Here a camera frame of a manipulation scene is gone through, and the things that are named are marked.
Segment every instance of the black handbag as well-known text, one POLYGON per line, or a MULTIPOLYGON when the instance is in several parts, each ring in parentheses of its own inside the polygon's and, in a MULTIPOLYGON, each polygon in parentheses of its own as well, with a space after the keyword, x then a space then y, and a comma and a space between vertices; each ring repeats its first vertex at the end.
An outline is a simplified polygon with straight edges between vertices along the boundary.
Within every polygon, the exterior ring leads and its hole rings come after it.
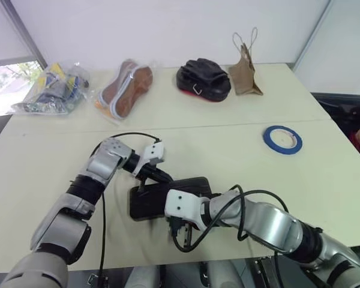
POLYGON ((215 62, 203 58, 189 60, 182 66, 176 74, 176 84, 180 90, 214 102, 227 98, 231 89, 227 73, 215 62))

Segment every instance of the plastic bag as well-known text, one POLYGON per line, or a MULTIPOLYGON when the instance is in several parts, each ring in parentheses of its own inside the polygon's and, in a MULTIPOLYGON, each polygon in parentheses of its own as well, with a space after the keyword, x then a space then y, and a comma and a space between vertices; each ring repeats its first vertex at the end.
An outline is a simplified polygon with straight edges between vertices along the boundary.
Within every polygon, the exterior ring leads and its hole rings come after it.
POLYGON ((116 76, 105 87, 91 91, 89 100, 115 123, 127 117, 140 96, 147 93, 153 82, 151 65, 125 60, 116 76))
POLYGON ((70 113, 89 87, 89 73, 78 64, 54 63, 33 84, 25 99, 11 106, 14 114, 70 113))

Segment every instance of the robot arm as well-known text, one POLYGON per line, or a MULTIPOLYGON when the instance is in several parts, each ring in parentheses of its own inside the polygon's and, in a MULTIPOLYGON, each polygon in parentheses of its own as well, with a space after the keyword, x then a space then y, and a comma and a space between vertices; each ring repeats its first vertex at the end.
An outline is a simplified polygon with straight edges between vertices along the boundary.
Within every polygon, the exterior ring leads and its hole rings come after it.
POLYGON ((91 235, 87 221, 112 176, 123 168, 142 181, 170 182, 172 178, 155 166, 163 157, 162 142, 146 147, 139 156, 116 138, 104 140, 37 227, 32 253, 16 264, 0 287, 66 287, 67 265, 82 255, 91 235))
MULTIPOLYGON (((194 223, 201 231, 220 214, 219 226, 239 228, 241 195, 230 190, 212 199, 170 190, 165 214, 194 223), (221 210, 229 203, 228 208, 221 210)), ((360 260, 348 247, 270 203, 244 198, 243 231, 262 245, 296 261, 331 287, 360 287, 360 260)))

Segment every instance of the wire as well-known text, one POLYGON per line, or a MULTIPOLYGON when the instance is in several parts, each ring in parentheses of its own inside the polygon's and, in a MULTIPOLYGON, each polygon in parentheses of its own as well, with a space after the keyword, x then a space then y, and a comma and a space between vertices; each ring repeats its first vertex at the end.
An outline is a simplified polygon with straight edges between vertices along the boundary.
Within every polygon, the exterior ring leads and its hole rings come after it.
MULTIPOLYGON (((191 252, 192 250, 194 250, 199 244, 200 242, 205 238, 205 236, 209 233, 209 231, 215 226, 215 224, 217 223, 217 221, 221 218, 222 214, 238 199, 241 200, 241 214, 240 214, 240 223, 239 223, 239 232, 238 232, 238 240, 242 241, 245 238, 248 237, 247 234, 242 236, 242 232, 244 229, 244 217, 245 217, 245 201, 244 201, 244 197, 251 195, 251 194, 267 194, 272 196, 273 198, 277 199, 280 204, 282 205, 284 211, 289 212, 287 205, 284 203, 284 201, 277 196, 276 194, 270 192, 270 191, 266 191, 266 190, 251 190, 251 191, 247 191, 247 192, 243 192, 242 188, 240 185, 235 185, 233 186, 230 190, 234 190, 234 189, 238 189, 239 190, 239 195, 237 195, 236 197, 232 198, 229 202, 227 202, 221 209, 220 211, 217 213, 217 215, 215 216, 215 218, 210 222, 210 224, 207 226, 207 228, 204 230, 204 232, 198 237, 198 239, 194 242, 194 244, 190 244, 187 247, 182 247, 180 246, 176 235, 173 235, 173 242, 175 244, 175 246, 177 247, 178 250, 188 253, 191 252)), ((275 251, 275 270, 276 270, 276 276, 277 276, 277 280, 279 282, 280 288, 284 288, 284 284, 283 284, 283 280, 281 279, 281 274, 280 274, 280 267, 278 264, 278 254, 275 251)))
MULTIPOLYGON (((157 138, 157 137, 152 136, 152 135, 147 134, 147 133, 141 133, 141 132, 125 132, 125 133, 120 133, 120 134, 110 136, 109 138, 117 138, 117 137, 125 136, 125 135, 142 135, 142 136, 146 136, 146 137, 155 139, 155 142, 160 142, 160 138, 157 138)), ((101 142, 92 151, 91 156, 95 154, 96 150, 100 147, 100 145, 101 145, 101 142)))
POLYGON ((139 194, 140 197, 147 193, 145 191, 145 182, 146 182, 146 177, 144 177, 143 179, 140 180, 140 185, 137 189, 137 193, 139 194))
POLYGON ((275 256, 274 261, 275 261, 276 277, 277 277, 280 288, 284 288, 283 280, 281 279, 281 274, 280 274, 280 267, 278 265, 278 253, 277 253, 277 251, 275 251, 274 256, 275 256))
MULTIPOLYGON (((120 133, 120 134, 116 134, 113 136, 110 136, 110 138, 117 138, 119 136, 125 136, 125 135, 142 135, 142 136, 146 136, 152 139, 155 139, 155 143, 159 142, 160 139, 152 136, 150 134, 146 134, 146 133, 141 133, 141 132, 126 132, 126 133, 120 133)), ((97 151, 97 149, 100 147, 101 142, 95 147, 95 149, 92 151, 91 156, 93 156, 95 154, 95 152, 97 151)), ((98 269, 98 281, 97 281, 97 287, 98 288, 102 288, 103 286, 103 266, 104 266, 104 257, 105 257, 105 252, 106 252, 106 201, 104 198, 104 192, 102 192, 101 194, 101 199, 103 202, 103 235, 102 235, 102 239, 101 239, 101 259, 100 259, 100 267, 98 269)))
POLYGON ((104 198, 104 192, 101 194, 101 199, 103 201, 103 238, 101 243, 101 259, 100 267, 98 269, 98 278, 97 278, 97 287, 101 288, 103 286, 103 266, 104 266, 104 256, 106 252, 106 201, 104 198))
POLYGON ((221 209, 220 211, 217 213, 217 215, 215 216, 215 218, 210 222, 210 224, 207 226, 207 228, 203 231, 203 233, 196 239, 196 241, 192 244, 189 245, 187 248, 185 247, 181 247, 179 242, 177 241, 176 236, 174 235, 173 238, 173 242, 175 243, 175 246, 177 247, 177 249, 179 249, 182 252, 188 253, 193 251, 199 244, 200 242, 205 238, 205 236, 209 233, 209 231, 215 226, 215 224, 217 223, 217 221, 220 219, 221 215, 229 208, 229 206, 231 206, 235 201, 237 201, 240 198, 244 198, 245 196, 248 195, 252 195, 252 194, 267 194, 270 195, 274 198, 276 198, 281 205, 283 206, 284 210, 287 211, 287 206, 285 205, 284 201, 278 197, 276 194, 266 191, 266 190, 251 190, 251 191, 247 191, 244 193, 240 193, 239 195, 237 195, 236 197, 232 198, 231 200, 229 200, 221 209))

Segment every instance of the blue painter's tape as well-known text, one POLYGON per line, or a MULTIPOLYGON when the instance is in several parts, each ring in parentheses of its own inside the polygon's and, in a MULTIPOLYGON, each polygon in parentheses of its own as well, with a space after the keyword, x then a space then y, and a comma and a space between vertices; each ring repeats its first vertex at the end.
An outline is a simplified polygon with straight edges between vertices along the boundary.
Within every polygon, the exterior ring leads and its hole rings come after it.
POLYGON ((288 128, 285 126, 275 125, 275 126, 268 127, 263 134, 263 140, 271 149, 273 149, 274 151, 279 152, 281 154, 285 154, 285 155, 295 154, 295 153, 299 152, 300 149, 302 148, 302 139, 299 136, 299 134, 296 133, 295 131, 293 131, 291 128, 288 128), (271 133, 274 130, 284 130, 284 131, 288 132, 288 134, 291 134, 295 140, 295 146, 291 147, 291 148, 285 148, 285 147, 277 145, 271 138, 271 133))

